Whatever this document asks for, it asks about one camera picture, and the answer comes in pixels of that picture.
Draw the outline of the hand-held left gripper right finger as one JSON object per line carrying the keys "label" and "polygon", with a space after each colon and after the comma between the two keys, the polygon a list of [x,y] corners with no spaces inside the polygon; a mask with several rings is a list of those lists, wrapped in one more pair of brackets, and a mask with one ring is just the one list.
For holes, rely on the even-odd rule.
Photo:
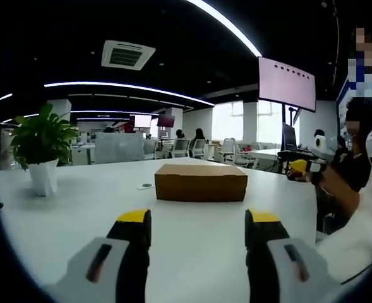
{"label": "hand-held left gripper right finger", "polygon": [[326,302],[340,288],[316,249],[289,237],[279,217],[250,208],[244,226],[250,302]]}

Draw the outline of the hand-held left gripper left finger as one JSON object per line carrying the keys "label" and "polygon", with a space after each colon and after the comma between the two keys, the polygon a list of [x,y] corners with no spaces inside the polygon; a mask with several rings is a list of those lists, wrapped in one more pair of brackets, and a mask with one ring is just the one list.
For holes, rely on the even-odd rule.
{"label": "hand-held left gripper left finger", "polygon": [[53,285],[56,302],[144,302],[152,214],[133,210],[116,218],[105,237],[96,237],[68,261]]}

